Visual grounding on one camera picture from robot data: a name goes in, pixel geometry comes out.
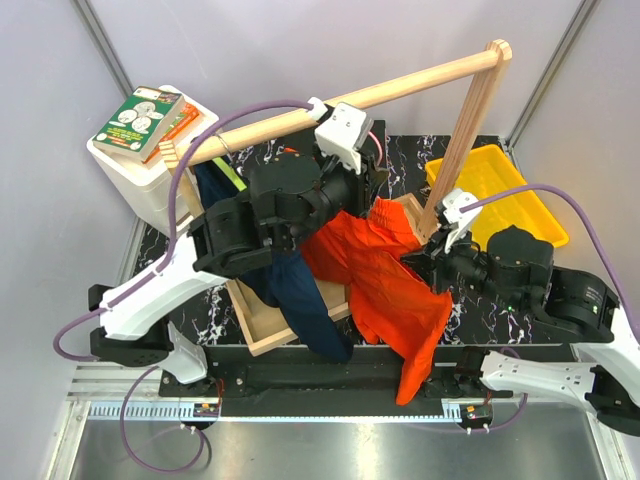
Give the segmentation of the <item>orange shorts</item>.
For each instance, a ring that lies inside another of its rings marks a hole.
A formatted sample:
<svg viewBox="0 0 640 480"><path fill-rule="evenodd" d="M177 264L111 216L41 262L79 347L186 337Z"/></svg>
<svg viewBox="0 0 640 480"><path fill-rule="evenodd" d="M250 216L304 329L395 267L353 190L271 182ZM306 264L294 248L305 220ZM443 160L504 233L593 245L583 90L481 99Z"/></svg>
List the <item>orange shorts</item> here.
<svg viewBox="0 0 640 480"><path fill-rule="evenodd" d="M429 376L452 311L400 257L420 247L400 202L378 198L366 218L339 213L301 246L314 277L348 288L352 317L366 342L404 359L396 404L411 402Z"/></svg>

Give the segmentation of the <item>navy blue shorts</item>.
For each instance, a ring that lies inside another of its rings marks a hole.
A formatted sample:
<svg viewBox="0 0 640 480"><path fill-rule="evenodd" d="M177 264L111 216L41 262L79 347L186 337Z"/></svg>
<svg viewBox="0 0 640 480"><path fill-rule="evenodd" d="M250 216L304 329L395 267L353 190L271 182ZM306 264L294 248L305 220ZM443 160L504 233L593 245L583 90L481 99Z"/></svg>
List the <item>navy blue shorts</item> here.
<svg viewBox="0 0 640 480"><path fill-rule="evenodd" d="M205 209L242 192L213 162L198 164L193 170ZM240 280L263 303L281 310L288 326L309 350L335 362L351 359L353 343L330 318L313 274L299 251L276 254L272 264L251 270Z"/></svg>

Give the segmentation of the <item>lime green hanger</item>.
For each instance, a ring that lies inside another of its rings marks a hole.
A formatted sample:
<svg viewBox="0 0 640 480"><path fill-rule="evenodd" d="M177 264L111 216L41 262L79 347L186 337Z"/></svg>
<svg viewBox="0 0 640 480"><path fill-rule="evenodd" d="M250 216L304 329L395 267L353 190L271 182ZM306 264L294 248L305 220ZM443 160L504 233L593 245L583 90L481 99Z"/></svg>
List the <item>lime green hanger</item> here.
<svg viewBox="0 0 640 480"><path fill-rule="evenodd" d="M215 167L221 174L238 190L243 191L247 185L243 178L232 168L232 166L223 158L217 157L213 159Z"/></svg>

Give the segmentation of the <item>pink wire hanger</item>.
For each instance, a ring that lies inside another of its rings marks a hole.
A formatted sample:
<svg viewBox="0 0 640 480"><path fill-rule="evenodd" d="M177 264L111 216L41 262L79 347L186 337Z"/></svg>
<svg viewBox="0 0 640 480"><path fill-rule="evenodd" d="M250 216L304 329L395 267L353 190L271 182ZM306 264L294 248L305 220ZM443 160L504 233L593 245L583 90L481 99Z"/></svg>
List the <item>pink wire hanger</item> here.
<svg viewBox="0 0 640 480"><path fill-rule="evenodd" d="M377 151L376 166L380 166L381 163L382 163L382 160L384 158L384 152L383 152L383 148L382 148L381 142L376 137L376 135L371 131L368 132L368 137L372 140L372 142L374 143L374 145L376 147L376 151Z"/></svg>

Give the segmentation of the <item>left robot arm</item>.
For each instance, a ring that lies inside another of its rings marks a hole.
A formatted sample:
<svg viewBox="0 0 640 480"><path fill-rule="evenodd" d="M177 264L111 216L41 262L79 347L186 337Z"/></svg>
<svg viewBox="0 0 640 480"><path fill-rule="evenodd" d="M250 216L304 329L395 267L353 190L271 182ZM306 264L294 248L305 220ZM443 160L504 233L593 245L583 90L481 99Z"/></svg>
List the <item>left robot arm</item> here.
<svg viewBox="0 0 640 480"><path fill-rule="evenodd" d="M339 212L366 216L388 172L371 155L360 171L336 155L287 151L254 168L245 190L193 220L173 249L125 284L89 290L99 325L93 356L126 367L157 366L196 396L215 386L202 347L170 322L177 306L200 292L270 265Z"/></svg>

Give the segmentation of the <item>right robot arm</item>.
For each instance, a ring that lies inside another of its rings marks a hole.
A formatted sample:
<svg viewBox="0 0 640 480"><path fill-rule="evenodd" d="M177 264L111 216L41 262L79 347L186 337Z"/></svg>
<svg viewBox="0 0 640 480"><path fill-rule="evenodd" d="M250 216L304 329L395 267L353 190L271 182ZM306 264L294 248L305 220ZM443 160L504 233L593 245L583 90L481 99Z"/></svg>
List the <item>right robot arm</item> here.
<svg viewBox="0 0 640 480"><path fill-rule="evenodd" d="M451 247L437 231L402 263L435 293L463 285L496 306L525 313L586 363L514 358L480 347L464 349L454 384L466 396L482 390L540 395L592 414L607 427L639 434L639 343L618 296L599 277L557 267L551 243L510 226L485 250L465 235Z"/></svg>

